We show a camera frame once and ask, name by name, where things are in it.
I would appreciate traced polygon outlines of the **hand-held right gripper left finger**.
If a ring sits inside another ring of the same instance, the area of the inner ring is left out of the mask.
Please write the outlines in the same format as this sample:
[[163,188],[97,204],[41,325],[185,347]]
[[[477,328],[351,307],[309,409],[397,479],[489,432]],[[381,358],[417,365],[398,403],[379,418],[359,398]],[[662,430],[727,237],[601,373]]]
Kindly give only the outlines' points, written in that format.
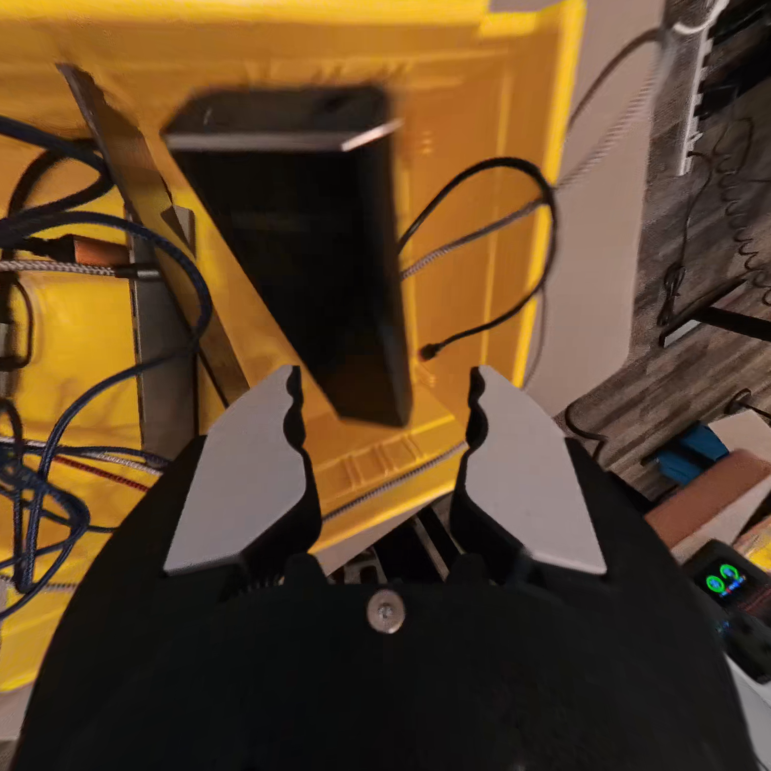
[[322,529],[312,463],[304,449],[302,371],[283,365],[209,429],[171,540],[164,571],[238,567],[277,579]]

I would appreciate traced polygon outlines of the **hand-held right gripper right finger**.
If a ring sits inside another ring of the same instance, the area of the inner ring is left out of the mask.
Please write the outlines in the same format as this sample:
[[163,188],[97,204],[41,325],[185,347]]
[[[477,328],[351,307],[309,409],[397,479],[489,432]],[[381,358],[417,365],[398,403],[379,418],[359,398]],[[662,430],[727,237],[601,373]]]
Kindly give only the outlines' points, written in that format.
[[449,530],[493,581],[531,565],[591,577],[608,569],[566,437],[523,390],[488,365],[469,373],[467,449]]

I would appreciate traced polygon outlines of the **black usb hub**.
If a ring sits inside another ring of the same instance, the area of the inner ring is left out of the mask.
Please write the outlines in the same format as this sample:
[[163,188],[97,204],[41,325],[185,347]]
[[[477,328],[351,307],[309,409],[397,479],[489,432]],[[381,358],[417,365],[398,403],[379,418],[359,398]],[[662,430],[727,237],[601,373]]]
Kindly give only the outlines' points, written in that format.
[[161,136],[337,415],[402,428],[397,127],[377,85],[305,86],[202,93]]

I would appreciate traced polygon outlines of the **yellow plastic bin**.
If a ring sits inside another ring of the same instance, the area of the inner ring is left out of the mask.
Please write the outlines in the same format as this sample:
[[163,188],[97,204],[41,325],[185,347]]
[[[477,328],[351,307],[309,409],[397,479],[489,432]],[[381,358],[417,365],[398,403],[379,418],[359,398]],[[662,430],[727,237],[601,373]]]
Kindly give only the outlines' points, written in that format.
[[[398,228],[477,161],[514,156],[556,181],[583,28],[583,2],[491,12],[487,2],[2,2],[2,115],[63,137],[88,135],[58,64],[93,77],[145,137],[177,205],[195,217],[197,257],[219,318],[255,385],[299,364],[274,319],[160,138],[190,98],[215,89],[384,86],[396,118]],[[515,209],[536,188],[515,172],[480,173],[439,205],[400,256],[409,267],[443,243]],[[429,342],[487,322],[541,273],[547,211],[423,268],[402,284],[414,394],[404,429],[343,422],[303,371],[306,447],[324,515],[439,457],[461,441],[469,370],[492,365],[520,386],[535,302],[515,321],[420,363]],[[25,433],[46,438],[89,387],[133,364],[127,281],[24,279],[33,301],[33,360],[18,380]],[[373,496],[323,525],[313,552],[447,494],[459,459]],[[44,591],[2,624],[2,692],[30,686],[55,627],[107,534],[86,534]]]

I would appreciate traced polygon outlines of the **black device with green screen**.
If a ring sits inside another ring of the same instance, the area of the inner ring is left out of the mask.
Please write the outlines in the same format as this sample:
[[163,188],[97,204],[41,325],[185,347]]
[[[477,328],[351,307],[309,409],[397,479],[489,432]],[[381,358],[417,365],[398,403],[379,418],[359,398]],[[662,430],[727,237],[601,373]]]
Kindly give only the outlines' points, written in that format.
[[710,540],[682,568],[728,658],[751,680],[770,681],[770,579],[729,545]]

